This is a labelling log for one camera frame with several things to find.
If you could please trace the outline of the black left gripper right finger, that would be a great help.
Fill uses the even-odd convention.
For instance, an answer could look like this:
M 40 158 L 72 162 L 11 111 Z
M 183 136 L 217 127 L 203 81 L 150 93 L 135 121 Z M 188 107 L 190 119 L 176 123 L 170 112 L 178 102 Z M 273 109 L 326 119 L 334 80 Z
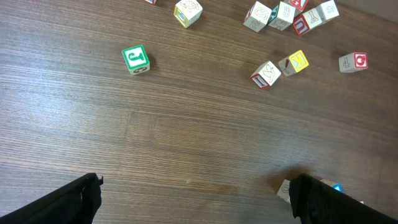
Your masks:
M 289 195 L 293 216 L 302 224 L 395 224 L 394 218 L 308 174 L 290 181 Z

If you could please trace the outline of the blue 2 number block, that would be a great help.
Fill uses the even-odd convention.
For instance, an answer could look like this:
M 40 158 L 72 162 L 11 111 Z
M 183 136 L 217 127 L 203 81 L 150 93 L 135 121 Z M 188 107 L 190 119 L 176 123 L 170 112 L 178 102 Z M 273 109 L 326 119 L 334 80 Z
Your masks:
M 343 193 L 343 188 L 342 188 L 342 186 L 341 186 L 340 183 L 333 182 L 333 181 L 326 180 L 326 179 L 321 179 L 320 181 L 323 182 L 323 183 L 326 184 L 326 185 L 329 185 L 329 186 L 332 187 L 333 189 L 335 189 L 335 190 L 337 190 L 337 191 Z

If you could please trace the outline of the green side animal block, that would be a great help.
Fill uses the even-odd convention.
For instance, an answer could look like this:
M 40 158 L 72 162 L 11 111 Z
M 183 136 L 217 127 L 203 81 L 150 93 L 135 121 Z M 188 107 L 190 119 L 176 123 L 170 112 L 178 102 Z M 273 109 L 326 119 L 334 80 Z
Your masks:
M 277 196 L 282 200 L 286 201 L 287 203 L 290 203 L 289 187 L 290 187 L 290 181 L 285 179 L 277 192 Z

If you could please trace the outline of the yellow K letter block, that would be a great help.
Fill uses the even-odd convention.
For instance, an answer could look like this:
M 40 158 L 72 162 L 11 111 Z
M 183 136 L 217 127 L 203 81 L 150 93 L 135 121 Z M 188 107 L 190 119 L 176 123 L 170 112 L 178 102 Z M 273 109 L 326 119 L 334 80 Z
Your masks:
M 302 71 L 304 68 L 307 68 L 309 66 L 309 62 L 303 51 L 299 50 L 279 61 L 278 65 L 284 76 L 288 77 Z

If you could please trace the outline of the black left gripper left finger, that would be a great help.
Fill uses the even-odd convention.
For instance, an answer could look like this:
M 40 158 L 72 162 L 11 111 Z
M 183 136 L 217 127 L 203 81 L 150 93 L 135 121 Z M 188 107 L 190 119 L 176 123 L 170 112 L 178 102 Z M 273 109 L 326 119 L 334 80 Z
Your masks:
M 1 217 L 1 224 L 92 224 L 101 206 L 103 178 L 87 173 Z

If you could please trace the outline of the red side bird block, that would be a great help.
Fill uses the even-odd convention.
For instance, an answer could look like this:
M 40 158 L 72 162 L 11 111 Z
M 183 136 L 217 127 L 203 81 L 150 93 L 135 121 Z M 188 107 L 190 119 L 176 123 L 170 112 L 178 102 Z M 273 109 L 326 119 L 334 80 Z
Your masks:
M 271 62 L 263 63 L 252 75 L 251 80 L 260 88 L 271 87 L 280 77 L 280 70 Z

